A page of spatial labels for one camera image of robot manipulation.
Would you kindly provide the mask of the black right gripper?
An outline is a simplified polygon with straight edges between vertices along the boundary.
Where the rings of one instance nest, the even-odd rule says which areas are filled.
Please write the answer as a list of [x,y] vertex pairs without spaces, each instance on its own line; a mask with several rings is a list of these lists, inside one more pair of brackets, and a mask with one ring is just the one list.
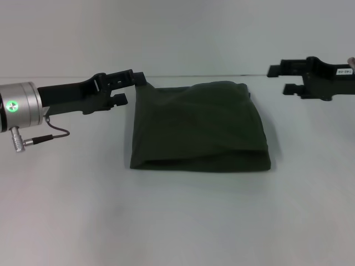
[[331,101],[335,95],[354,95],[354,58],[347,64],[328,64],[316,57],[284,60],[271,65],[267,77],[303,76],[303,85],[286,84],[283,95]]

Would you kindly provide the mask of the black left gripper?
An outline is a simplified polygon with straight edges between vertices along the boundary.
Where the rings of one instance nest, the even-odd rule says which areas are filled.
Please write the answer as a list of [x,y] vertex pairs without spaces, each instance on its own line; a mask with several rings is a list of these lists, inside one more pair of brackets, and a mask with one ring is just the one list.
[[[121,89],[129,86],[144,86],[146,78],[143,72],[133,72],[131,69],[112,74],[99,73],[86,81],[44,86],[38,88],[44,108],[49,108],[47,115],[59,115],[81,111],[84,115],[97,111],[108,111],[111,89]],[[124,93],[111,97],[114,106],[128,103]]]

